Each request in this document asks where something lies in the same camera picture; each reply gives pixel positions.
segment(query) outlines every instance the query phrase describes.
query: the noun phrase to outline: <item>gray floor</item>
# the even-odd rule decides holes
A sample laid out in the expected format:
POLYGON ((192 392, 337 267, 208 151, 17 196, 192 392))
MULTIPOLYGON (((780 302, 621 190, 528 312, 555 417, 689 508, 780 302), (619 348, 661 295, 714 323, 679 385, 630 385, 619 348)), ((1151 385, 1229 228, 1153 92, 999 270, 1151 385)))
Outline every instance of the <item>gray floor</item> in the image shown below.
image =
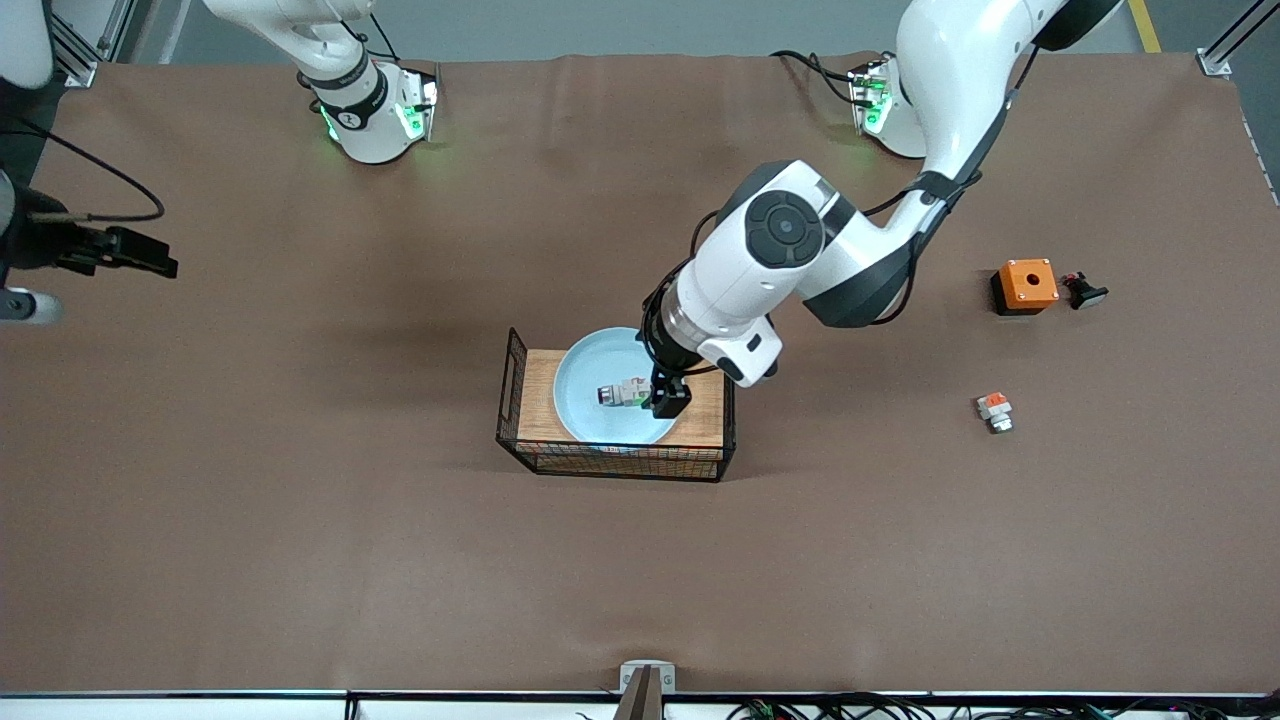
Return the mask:
MULTIPOLYGON (((180 0, 161 0, 172 15, 180 0)), ((378 17, 406 58, 448 61, 541 60, 561 55, 767 55, 786 47, 837 55, 888 50, 908 0, 557 0, 466 3, 383 0, 378 17)), ((168 38, 154 23, 137 61, 156 61, 168 38)), ((360 29, 374 35, 372 26, 360 29)), ((215 18, 195 0, 173 47, 174 63, 288 61, 262 40, 215 18)), ((1142 44, 1128 13, 1073 49, 1134 53, 1142 44)))
MULTIPOLYGON (((1216 40, 1252 0, 1147 0, 1166 53, 1194 53, 1216 40)), ((1258 154, 1280 177, 1280 17, 1272 15, 1231 56, 1231 79, 1249 119, 1258 154)))

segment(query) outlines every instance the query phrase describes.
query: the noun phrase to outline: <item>brown table surface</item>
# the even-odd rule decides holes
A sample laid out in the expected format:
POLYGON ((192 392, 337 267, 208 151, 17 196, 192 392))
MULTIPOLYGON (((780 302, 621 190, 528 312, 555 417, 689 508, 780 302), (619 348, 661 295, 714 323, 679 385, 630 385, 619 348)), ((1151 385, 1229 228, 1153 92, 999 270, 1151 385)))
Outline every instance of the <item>brown table surface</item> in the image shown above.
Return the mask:
MULTIPOLYGON (((634 325, 695 220, 804 158, 916 164, 773 59, 444 68, 436 143, 344 159, 285 67, 100 70, 58 131, 157 190, 182 277, 22 274, 3 333, 5 689, 1268 691, 1280 675, 1280 223, 1235 88, 1046 56, 893 324, 776 315, 723 484, 534 477, 507 328, 634 325), (1032 320, 1048 256, 1114 291, 1032 320), (972 398, 1004 391, 1018 429, 972 398)), ((35 186, 143 210, 46 151, 35 186)))

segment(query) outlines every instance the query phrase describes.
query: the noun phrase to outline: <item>wooden board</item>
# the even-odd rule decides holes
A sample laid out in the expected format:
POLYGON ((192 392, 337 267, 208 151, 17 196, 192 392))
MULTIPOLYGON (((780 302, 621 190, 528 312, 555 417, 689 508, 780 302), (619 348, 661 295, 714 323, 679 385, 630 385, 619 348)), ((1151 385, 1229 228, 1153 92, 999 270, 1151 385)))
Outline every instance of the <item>wooden board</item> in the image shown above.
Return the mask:
MULTIPOLYGON (((520 401, 520 428, 516 430, 518 439, 575 441, 556 415, 556 402, 552 398, 556 370, 559 369, 564 352, 564 350, 529 351, 520 401)), ((719 373, 705 373, 692 375, 687 382, 694 391, 694 400, 658 445, 721 447, 724 445, 724 377, 719 373)))

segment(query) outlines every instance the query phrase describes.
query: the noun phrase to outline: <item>metal bracket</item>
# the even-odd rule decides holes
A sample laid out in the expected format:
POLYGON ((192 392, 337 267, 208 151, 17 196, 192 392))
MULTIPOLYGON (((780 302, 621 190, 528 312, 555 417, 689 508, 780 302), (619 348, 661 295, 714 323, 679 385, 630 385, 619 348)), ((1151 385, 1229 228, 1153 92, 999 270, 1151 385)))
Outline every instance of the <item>metal bracket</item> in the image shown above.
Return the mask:
POLYGON ((58 60, 58 68, 67 73, 64 87, 91 87, 102 56, 58 13, 50 14, 49 31, 54 38, 54 59, 58 60))
POLYGON ((631 678, 645 665, 649 665, 658 673, 658 684, 662 688, 662 694, 672 694, 676 692, 676 665, 673 662, 667 662, 664 660, 628 660, 622 664, 618 670, 618 692, 625 693, 627 691, 627 684, 631 683, 631 678))
POLYGON ((1225 59, 1221 63, 1213 63, 1207 53, 1203 47, 1196 49, 1196 61, 1201 64, 1201 70, 1208 77, 1231 77, 1231 63, 1225 59))
POLYGON ((1280 10, 1280 0, 1254 0, 1244 14, 1235 19, 1222 31, 1207 49, 1196 50, 1196 59, 1201 69, 1210 77, 1231 77, 1231 65, 1228 59, 1244 44, 1260 27, 1263 26, 1276 12, 1280 10))

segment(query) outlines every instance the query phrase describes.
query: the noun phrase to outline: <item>orange box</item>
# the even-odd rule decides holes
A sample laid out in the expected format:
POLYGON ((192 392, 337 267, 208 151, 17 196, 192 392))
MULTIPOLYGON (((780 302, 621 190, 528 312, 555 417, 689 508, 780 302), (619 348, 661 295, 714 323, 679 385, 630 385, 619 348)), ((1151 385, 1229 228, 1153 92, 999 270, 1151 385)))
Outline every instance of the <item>orange box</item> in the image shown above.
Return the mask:
POLYGON ((996 313, 1036 315, 1057 302, 1057 275, 1044 258, 1010 260, 991 277, 996 313))

